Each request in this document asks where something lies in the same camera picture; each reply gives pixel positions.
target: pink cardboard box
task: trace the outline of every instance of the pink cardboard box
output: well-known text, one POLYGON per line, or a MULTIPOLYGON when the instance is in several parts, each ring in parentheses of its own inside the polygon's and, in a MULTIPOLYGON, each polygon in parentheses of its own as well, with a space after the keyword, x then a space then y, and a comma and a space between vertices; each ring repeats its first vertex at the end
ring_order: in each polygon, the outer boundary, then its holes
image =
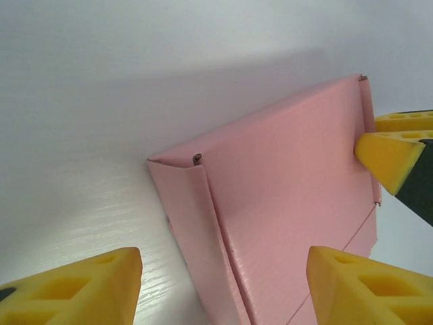
POLYGON ((315 86, 153 156, 148 166, 215 325, 315 323, 309 247, 368 256, 380 187, 357 161, 369 81, 315 86))

